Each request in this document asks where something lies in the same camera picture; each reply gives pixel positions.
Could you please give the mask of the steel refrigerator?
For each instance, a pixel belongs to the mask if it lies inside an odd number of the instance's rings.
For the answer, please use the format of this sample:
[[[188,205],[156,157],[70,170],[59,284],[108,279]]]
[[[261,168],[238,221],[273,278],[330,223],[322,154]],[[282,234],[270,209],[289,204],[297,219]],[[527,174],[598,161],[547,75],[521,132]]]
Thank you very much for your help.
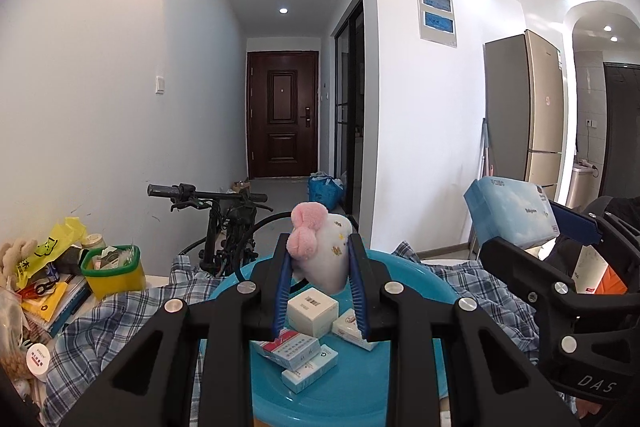
[[[564,93],[559,50],[526,30],[484,46],[489,166],[555,199],[562,167]]]

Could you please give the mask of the yellow plastic bag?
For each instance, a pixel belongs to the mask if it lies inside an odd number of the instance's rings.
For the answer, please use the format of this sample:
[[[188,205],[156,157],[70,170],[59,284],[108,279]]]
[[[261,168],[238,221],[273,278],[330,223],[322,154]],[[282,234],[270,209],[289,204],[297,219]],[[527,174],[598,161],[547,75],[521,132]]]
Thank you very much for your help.
[[[38,271],[48,263],[58,259],[70,246],[78,244],[87,234],[85,225],[78,217],[66,217],[63,223],[57,223],[49,233],[47,240],[36,246],[35,250],[17,263],[16,288],[21,291]]]

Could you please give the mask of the blue plastic basin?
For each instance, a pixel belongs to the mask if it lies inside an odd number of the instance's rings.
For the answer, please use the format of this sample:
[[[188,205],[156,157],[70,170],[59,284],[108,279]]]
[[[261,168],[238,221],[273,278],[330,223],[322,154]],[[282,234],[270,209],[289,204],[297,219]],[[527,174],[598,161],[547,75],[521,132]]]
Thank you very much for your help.
[[[429,270],[427,265],[367,251],[386,264],[390,278],[440,303],[454,303],[458,294]],[[250,348],[253,412],[270,426],[385,426],[390,343],[371,351],[329,333],[320,339],[337,355],[337,363],[303,391],[292,392],[283,384],[282,367]],[[439,398],[448,395],[445,361],[439,340],[433,341]]]

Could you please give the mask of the pink white plush toy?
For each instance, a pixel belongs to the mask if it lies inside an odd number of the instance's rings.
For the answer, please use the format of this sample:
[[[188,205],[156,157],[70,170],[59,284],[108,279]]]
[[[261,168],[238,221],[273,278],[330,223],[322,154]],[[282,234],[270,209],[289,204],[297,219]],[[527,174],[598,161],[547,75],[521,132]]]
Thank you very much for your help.
[[[352,222],[329,213],[320,202],[301,202],[291,212],[293,231],[286,250],[296,280],[306,279],[326,295],[338,294],[348,274],[348,238]]]

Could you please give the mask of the black bicycle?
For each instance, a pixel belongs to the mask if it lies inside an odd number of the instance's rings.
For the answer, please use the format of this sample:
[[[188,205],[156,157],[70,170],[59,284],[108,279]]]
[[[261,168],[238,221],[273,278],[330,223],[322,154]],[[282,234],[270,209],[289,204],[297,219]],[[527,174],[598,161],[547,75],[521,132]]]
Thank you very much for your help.
[[[288,219],[291,213],[274,212],[266,205],[268,196],[252,193],[248,188],[239,192],[203,192],[191,184],[149,184],[150,197],[167,198],[170,210],[194,208],[208,211],[207,232],[204,239],[186,246],[186,255],[200,245],[200,268],[216,279],[239,272],[243,265],[258,258],[255,251],[255,233],[265,225]]]

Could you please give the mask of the beige stuffed animal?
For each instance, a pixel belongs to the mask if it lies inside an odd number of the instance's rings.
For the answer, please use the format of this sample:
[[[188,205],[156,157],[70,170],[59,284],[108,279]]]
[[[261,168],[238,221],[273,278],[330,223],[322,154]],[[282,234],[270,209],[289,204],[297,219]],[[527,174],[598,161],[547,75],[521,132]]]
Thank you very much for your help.
[[[35,239],[15,239],[13,243],[3,243],[0,248],[1,286],[14,291],[17,281],[16,267],[33,254],[38,246]]]

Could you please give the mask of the yellow book stack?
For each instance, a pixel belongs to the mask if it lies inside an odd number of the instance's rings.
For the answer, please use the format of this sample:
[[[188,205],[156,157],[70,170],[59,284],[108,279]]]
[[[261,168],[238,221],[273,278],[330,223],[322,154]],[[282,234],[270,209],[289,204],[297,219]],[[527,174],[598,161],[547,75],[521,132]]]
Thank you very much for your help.
[[[62,275],[42,297],[24,300],[22,309],[30,325],[38,326],[54,337],[91,295],[85,277]]]

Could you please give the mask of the white light switch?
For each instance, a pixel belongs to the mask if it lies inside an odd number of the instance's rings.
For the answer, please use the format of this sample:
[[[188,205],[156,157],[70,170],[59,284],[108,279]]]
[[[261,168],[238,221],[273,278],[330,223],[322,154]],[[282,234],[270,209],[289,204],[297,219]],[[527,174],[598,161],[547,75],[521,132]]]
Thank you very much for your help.
[[[162,76],[157,76],[155,78],[155,93],[156,94],[165,93],[165,79]]]

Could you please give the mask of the white electrical panel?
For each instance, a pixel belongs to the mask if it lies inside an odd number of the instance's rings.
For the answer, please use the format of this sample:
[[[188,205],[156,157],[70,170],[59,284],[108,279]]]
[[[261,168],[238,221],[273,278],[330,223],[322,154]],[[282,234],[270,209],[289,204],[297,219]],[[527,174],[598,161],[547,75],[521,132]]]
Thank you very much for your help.
[[[444,46],[457,46],[454,0],[418,0],[420,38]]]

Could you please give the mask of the pale green printed box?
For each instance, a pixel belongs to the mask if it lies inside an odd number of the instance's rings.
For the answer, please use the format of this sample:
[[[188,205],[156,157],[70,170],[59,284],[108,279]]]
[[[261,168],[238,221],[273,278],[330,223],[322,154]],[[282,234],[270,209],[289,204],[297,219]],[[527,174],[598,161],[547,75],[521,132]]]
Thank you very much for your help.
[[[302,392],[331,369],[337,366],[338,352],[327,345],[322,345],[315,355],[299,369],[285,369],[281,374],[282,383],[294,393]]]

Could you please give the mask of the blue wet wipes pack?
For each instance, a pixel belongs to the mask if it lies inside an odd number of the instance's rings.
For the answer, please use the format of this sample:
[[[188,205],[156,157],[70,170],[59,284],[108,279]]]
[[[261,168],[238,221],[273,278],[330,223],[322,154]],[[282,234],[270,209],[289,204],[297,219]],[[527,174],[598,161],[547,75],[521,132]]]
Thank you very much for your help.
[[[484,176],[463,195],[480,246],[496,237],[528,249],[560,234],[551,202],[535,183]]]

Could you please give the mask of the dark brown door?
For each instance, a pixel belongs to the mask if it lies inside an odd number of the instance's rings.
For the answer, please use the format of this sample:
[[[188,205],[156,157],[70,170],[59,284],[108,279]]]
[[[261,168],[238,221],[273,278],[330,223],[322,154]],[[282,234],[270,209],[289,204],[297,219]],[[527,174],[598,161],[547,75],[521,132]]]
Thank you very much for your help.
[[[318,166],[317,51],[247,54],[248,175],[309,176]]]

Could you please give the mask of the white tissue pack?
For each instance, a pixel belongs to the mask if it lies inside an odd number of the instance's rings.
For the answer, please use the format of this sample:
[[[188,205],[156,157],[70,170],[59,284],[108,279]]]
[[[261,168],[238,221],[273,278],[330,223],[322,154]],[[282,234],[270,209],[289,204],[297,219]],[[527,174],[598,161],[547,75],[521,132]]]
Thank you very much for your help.
[[[332,323],[332,333],[363,350],[372,351],[378,344],[363,338],[357,325],[355,310],[347,309]]]

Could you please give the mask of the clear zip bag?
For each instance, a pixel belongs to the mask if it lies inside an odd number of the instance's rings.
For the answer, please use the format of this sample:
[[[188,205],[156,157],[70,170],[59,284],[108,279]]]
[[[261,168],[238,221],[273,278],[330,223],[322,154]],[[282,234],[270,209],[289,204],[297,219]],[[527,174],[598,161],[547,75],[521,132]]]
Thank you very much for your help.
[[[27,379],[30,375],[23,342],[24,314],[14,294],[1,289],[0,301],[0,360],[1,367],[11,381]]]

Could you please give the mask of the beige white square box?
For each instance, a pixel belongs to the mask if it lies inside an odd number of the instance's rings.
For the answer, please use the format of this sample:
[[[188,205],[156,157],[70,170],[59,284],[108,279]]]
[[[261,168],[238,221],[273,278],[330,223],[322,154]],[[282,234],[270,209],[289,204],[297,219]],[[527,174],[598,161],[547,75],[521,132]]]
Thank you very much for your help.
[[[338,317],[338,301],[311,287],[288,300],[288,325],[302,334],[321,338]]]

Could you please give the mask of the yellow green bin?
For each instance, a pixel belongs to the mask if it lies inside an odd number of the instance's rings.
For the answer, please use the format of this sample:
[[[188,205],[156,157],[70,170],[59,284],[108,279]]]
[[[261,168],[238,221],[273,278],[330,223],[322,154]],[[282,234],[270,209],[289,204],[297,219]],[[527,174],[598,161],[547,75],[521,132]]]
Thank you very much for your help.
[[[90,249],[80,269],[98,300],[145,288],[140,249],[136,245]]]

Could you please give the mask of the blue plaid cloth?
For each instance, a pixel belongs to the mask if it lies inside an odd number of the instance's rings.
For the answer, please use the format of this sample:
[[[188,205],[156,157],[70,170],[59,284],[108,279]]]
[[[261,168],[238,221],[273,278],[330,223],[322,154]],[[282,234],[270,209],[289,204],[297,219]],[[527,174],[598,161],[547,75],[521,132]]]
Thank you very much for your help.
[[[452,267],[424,265],[423,270],[427,274],[419,280],[429,291],[435,280],[441,279],[442,286],[452,293],[474,299],[529,361],[538,362],[539,329],[534,309],[510,293],[480,262],[465,261]],[[52,350],[43,424],[60,425],[99,373],[167,300],[200,303],[212,297],[221,282],[179,255],[172,262],[167,285],[111,295],[66,326]]]

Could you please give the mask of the white round jar lid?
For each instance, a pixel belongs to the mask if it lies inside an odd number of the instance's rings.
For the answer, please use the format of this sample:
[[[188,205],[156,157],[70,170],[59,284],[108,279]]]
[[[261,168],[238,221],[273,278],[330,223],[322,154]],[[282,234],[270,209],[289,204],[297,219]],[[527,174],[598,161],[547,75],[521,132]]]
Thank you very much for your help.
[[[26,365],[35,379],[44,383],[51,364],[51,353],[43,343],[33,343],[25,355]]]

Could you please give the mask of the red white cigarette box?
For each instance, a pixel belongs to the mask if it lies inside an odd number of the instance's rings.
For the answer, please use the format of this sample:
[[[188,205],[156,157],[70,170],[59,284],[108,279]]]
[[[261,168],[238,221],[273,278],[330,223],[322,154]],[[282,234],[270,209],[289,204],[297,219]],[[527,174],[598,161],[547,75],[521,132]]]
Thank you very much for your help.
[[[282,329],[271,341],[252,341],[258,355],[288,371],[297,371],[320,352],[319,339],[293,329]]]

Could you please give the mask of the blue shopping bag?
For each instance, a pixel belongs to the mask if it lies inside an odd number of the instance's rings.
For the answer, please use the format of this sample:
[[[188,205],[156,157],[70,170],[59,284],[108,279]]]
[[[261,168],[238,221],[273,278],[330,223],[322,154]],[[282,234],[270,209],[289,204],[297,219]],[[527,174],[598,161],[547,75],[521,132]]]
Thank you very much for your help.
[[[313,173],[307,181],[309,202],[318,202],[327,210],[334,210],[344,196],[344,185],[340,179],[325,172]]]

